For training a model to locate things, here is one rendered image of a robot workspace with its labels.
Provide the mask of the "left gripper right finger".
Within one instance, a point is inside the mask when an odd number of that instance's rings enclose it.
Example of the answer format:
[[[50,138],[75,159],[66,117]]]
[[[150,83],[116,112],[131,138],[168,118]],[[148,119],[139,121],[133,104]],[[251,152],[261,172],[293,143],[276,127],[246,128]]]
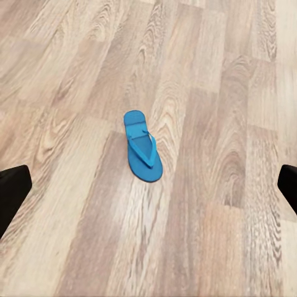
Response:
[[[297,214],[297,167],[283,165],[278,176],[277,186]]]

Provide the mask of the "sandal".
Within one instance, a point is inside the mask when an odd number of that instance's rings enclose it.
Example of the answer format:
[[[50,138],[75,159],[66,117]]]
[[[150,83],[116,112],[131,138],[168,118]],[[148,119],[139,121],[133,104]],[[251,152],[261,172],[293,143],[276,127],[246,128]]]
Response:
[[[146,117],[141,111],[124,115],[127,154],[132,172],[146,182],[156,182],[163,174],[155,138],[149,133]]]

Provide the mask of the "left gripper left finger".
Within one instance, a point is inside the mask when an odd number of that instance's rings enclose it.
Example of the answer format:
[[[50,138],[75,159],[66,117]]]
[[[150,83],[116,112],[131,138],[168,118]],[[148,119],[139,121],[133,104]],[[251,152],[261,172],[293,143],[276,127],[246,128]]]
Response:
[[[27,165],[0,171],[0,239],[32,188]]]

